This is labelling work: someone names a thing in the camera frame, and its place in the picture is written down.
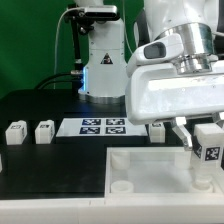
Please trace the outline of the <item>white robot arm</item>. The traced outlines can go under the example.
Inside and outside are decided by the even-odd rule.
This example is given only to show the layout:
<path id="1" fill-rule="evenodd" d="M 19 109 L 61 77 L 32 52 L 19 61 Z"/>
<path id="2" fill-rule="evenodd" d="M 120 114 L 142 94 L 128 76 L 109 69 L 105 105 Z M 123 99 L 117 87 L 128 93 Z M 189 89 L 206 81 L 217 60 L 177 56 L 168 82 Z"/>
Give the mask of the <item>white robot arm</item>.
<path id="1" fill-rule="evenodd" d="M 74 1 L 90 44 L 81 99 L 123 101 L 134 125 L 170 122 L 190 149 L 186 120 L 224 112 L 224 60 L 214 46 L 224 0 L 144 0 L 134 25 L 138 46 L 128 61 L 117 8 L 104 0 Z"/>

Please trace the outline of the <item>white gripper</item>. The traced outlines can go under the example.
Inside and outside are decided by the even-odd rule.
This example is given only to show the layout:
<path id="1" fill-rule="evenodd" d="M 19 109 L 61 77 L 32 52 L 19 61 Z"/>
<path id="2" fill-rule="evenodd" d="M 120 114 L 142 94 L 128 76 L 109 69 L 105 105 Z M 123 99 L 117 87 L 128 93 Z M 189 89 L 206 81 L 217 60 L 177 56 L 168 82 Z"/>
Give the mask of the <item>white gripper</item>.
<path id="1" fill-rule="evenodd" d="M 171 127 L 186 151 L 193 148 L 185 117 L 212 114 L 224 127 L 224 61 L 212 71 L 178 75 L 171 63 L 138 67 L 125 94 L 127 118 L 134 125 L 173 119 Z"/>

